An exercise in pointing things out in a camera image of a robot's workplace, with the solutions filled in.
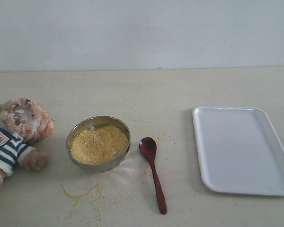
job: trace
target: cornmeal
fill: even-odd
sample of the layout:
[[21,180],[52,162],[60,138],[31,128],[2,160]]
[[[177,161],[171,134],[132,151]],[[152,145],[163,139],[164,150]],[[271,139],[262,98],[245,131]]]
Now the cornmeal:
[[79,162],[100,164],[117,158],[127,145],[128,138],[119,128],[104,126],[82,131],[71,146],[71,154]]

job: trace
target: bowl rim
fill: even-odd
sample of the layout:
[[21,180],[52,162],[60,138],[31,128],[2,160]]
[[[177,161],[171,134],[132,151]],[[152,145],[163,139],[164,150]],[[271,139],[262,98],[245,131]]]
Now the bowl rim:
[[[69,141],[69,139],[70,139],[71,134],[73,133],[73,131],[76,130],[76,128],[78,128],[78,127],[79,127],[81,124],[83,124],[84,122],[89,121],[89,120],[93,120],[93,119],[96,119],[96,118],[111,118],[111,119],[117,120],[117,121],[119,121],[120,123],[122,123],[122,124],[125,126],[126,130],[128,131],[128,143],[127,143],[126,149],[125,149],[120,155],[118,155],[115,159],[110,160],[109,162],[103,162],[103,163],[98,163],[98,164],[86,164],[86,163],[83,163],[83,162],[80,162],[80,161],[76,160],[76,159],[71,155],[71,151],[70,151],[70,148],[69,148],[69,146],[68,146],[68,141]],[[80,163],[81,165],[86,165],[86,166],[101,166],[101,165],[105,165],[105,164],[114,162],[114,161],[117,160],[120,156],[122,156],[124,153],[128,152],[128,150],[129,150],[129,148],[130,148],[130,145],[131,145],[131,132],[130,132],[128,126],[127,126],[123,121],[121,121],[120,119],[115,118],[115,117],[112,117],[112,116],[106,116],[106,115],[90,117],[90,118],[87,118],[87,119],[85,119],[85,120],[79,122],[78,124],[76,124],[76,125],[72,128],[72,130],[69,132],[69,134],[68,134],[68,136],[67,136],[67,139],[66,139],[66,150],[67,150],[67,153],[68,153],[68,155],[70,156],[71,160],[72,160],[72,161],[75,161],[75,162],[78,162],[78,163]]]

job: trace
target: stainless steel bowl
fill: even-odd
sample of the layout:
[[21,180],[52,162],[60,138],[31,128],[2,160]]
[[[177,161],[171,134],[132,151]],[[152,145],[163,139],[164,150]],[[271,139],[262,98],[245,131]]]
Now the stainless steel bowl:
[[[76,159],[74,159],[72,157],[71,145],[72,145],[74,139],[82,131],[88,130],[88,129],[96,129],[96,128],[100,128],[100,127],[103,127],[103,126],[109,126],[109,125],[113,125],[113,126],[119,128],[123,133],[125,133],[125,135],[128,138],[127,148],[125,149],[125,151],[120,156],[118,156],[116,159],[114,159],[110,162],[96,164],[96,165],[85,164],[85,163],[77,161]],[[71,130],[71,132],[69,133],[67,140],[66,140],[67,153],[68,153],[69,157],[71,158],[71,160],[73,161],[73,163],[75,163],[81,169],[84,169],[84,170],[91,172],[91,173],[103,173],[103,172],[112,170],[113,168],[120,165],[120,163],[125,159],[125,156],[128,153],[128,150],[130,148],[130,144],[131,144],[131,134],[130,134],[129,129],[126,126],[126,124],[124,122],[122,122],[121,120],[114,118],[114,117],[110,117],[110,116],[97,116],[97,117],[92,117],[92,118],[88,118],[86,120],[83,120],[82,122],[77,124]]]

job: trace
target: white tray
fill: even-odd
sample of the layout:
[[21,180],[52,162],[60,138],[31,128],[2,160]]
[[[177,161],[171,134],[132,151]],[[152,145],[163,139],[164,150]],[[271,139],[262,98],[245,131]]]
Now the white tray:
[[193,110],[204,184],[215,192],[284,196],[284,148],[258,108]]

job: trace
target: spoon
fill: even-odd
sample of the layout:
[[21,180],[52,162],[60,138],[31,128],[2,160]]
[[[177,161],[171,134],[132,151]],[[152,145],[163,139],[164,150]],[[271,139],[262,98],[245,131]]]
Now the spoon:
[[156,142],[150,137],[145,137],[140,141],[139,149],[141,151],[141,154],[145,157],[145,159],[148,161],[148,163],[151,166],[153,180],[155,182],[155,189],[156,189],[159,210],[161,214],[166,214],[167,206],[163,190],[159,181],[159,177],[155,168],[155,157],[157,152]]

